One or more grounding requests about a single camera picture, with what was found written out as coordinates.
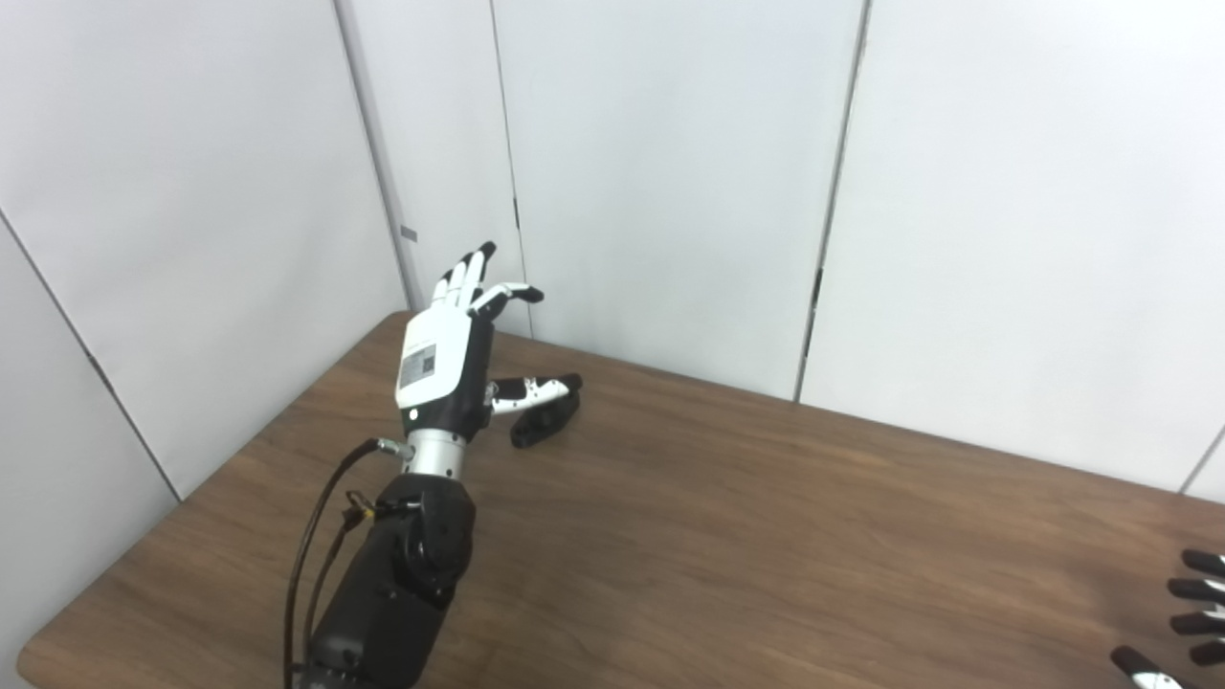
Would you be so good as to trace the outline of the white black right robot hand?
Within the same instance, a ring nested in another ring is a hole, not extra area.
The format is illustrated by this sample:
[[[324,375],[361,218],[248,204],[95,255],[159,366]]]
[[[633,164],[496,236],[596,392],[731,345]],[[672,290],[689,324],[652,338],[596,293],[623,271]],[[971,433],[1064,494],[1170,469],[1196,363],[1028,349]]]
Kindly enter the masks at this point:
[[[1224,663],[1224,557],[1200,548],[1185,548],[1178,554],[1189,576],[1167,579],[1167,595],[1196,603],[1196,611],[1169,617],[1169,630],[1178,638],[1193,638],[1187,650],[1191,664],[1221,671]],[[1197,683],[1176,676],[1136,647],[1121,645],[1107,655],[1132,688],[1198,688]]]

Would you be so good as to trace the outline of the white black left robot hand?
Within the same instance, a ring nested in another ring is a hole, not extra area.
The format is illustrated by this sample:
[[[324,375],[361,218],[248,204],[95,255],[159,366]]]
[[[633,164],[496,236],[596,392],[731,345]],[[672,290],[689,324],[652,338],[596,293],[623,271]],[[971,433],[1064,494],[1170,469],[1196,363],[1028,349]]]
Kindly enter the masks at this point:
[[[579,409],[586,380],[557,376],[492,378],[495,321],[513,300],[540,302],[543,292],[521,282],[485,287],[496,244],[467,253],[437,283],[426,309],[404,332],[394,403],[404,434],[441,432],[472,441],[494,417],[514,414],[513,447],[534,446],[562,432]]]

